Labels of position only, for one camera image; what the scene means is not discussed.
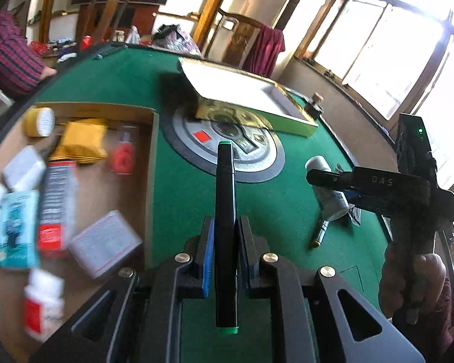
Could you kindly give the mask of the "person maroon sleeve forearm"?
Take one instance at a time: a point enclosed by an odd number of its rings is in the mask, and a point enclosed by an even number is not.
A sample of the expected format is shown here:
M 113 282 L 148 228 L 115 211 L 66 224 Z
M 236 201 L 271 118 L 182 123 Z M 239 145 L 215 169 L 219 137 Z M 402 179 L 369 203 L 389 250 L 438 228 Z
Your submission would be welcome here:
M 23 96 L 35 89 L 47 67 L 26 43 L 13 15 L 0 10 L 0 89 L 10 97 Z

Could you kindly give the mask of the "bystander hand on table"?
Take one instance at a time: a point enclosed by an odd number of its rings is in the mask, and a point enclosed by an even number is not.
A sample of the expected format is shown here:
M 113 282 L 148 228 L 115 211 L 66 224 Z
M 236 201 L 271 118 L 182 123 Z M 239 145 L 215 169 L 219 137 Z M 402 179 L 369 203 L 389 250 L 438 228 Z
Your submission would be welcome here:
M 57 74 L 57 70 L 51 67 L 44 67 L 41 76 L 40 76 L 40 81 L 44 81 L 45 79 L 52 77 Z

